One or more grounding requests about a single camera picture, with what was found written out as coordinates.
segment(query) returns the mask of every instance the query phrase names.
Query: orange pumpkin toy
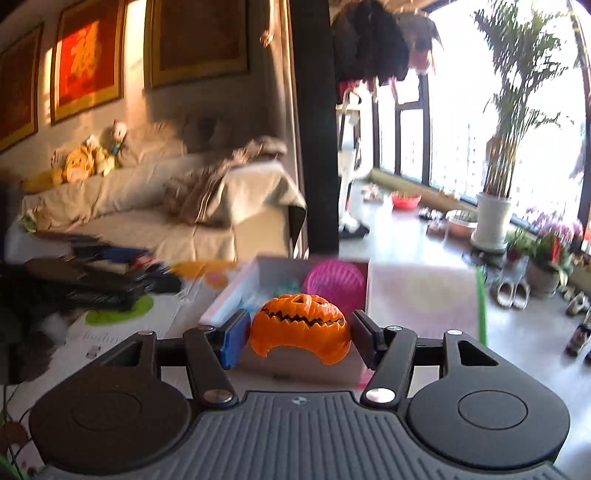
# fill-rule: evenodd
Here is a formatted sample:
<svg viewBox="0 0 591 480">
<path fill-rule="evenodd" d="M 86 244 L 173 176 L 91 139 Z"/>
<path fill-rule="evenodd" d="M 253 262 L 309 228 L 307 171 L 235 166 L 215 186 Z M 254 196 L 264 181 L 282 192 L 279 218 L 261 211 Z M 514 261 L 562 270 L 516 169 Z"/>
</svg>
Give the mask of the orange pumpkin toy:
<svg viewBox="0 0 591 480">
<path fill-rule="evenodd" d="M 349 352 L 351 332 L 340 310 L 318 295 L 281 295 L 265 303 L 251 327 L 251 348 L 267 356 L 273 347 L 296 346 L 314 353 L 325 365 Z"/>
</svg>

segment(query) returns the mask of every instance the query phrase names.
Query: plush doll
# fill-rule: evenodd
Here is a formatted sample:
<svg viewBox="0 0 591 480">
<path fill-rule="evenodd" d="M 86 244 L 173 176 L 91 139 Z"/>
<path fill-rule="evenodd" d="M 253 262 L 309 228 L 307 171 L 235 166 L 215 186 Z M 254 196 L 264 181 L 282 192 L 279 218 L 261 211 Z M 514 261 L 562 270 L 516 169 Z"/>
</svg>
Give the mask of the plush doll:
<svg viewBox="0 0 591 480">
<path fill-rule="evenodd" d="M 126 135 L 127 125 L 119 120 L 115 120 L 115 122 L 113 122 L 113 130 L 111 130 L 113 145 L 111 145 L 111 148 L 109 149 L 109 153 L 114 157 L 116 157 L 119 150 L 121 150 L 121 145 L 123 145 Z"/>
<path fill-rule="evenodd" d="M 62 184 L 62 173 L 63 170 L 58 167 L 44 170 L 37 175 L 27 178 L 22 184 L 22 189 L 25 193 L 41 193 L 52 189 Z"/>
<path fill-rule="evenodd" d="M 95 172 L 95 161 L 86 145 L 70 152 L 66 158 L 63 179 L 68 183 L 86 180 Z"/>
<path fill-rule="evenodd" d="M 108 175 L 115 168 L 115 157 L 106 148 L 95 150 L 95 167 L 97 175 Z"/>
<path fill-rule="evenodd" d="M 85 144 L 92 153 L 96 174 L 102 176 L 108 175 L 115 168 L 115 157 L 106 148 L 100 146 L 99 141 L 94 135 L 89 136 Z"/>
</svg>

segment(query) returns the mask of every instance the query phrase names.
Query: bowl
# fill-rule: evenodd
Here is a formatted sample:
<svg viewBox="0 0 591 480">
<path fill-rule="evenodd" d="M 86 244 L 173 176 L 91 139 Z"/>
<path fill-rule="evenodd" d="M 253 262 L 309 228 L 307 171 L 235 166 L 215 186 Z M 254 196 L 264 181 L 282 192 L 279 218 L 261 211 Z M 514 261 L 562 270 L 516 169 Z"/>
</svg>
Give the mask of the bowl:
<svg viewBox="0 0 591 480">
<path fill-rule="evenodd" d="M 447 214 L 447 223 L 451 235 L 470 238 L 478 225 L 478 214 L 468 210 L 452 210 Z"/>
<path fill-rule="evenodd" d="M 392 207 L 398 210 L 414 210 L 421 196 L 414 193 L 392 192 Z"/>
</svg>

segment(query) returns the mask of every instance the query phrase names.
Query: red bowl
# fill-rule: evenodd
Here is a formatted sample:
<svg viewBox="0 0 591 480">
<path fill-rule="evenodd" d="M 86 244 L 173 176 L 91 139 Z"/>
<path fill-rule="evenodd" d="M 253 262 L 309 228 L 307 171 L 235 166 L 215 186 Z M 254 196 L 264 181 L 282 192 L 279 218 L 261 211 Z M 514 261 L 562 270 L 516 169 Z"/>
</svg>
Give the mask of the red bowl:
<svg viewBox="0 0 591 480">
<path fill-rule="evenodd" d="M 398 192 L 393 192 L 392 206 L 398 210 L 414 210 L 421 201 L 421 196 L 403 197 Z"/>
</svg>

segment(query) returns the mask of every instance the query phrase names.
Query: dark coat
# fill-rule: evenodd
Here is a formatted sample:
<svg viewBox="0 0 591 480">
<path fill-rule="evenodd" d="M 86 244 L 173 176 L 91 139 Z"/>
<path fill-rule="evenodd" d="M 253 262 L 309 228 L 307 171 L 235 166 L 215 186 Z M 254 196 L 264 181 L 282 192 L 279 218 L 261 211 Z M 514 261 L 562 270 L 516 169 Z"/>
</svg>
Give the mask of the dark coat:
<svg viewBox="0 0 591 480">
<path fill-rule="evenodd" d="M 337 82 L 406 78 L 408 47 L 396 19 L 378 0 L 346 5 L 331 29 Z"/>
</svg>

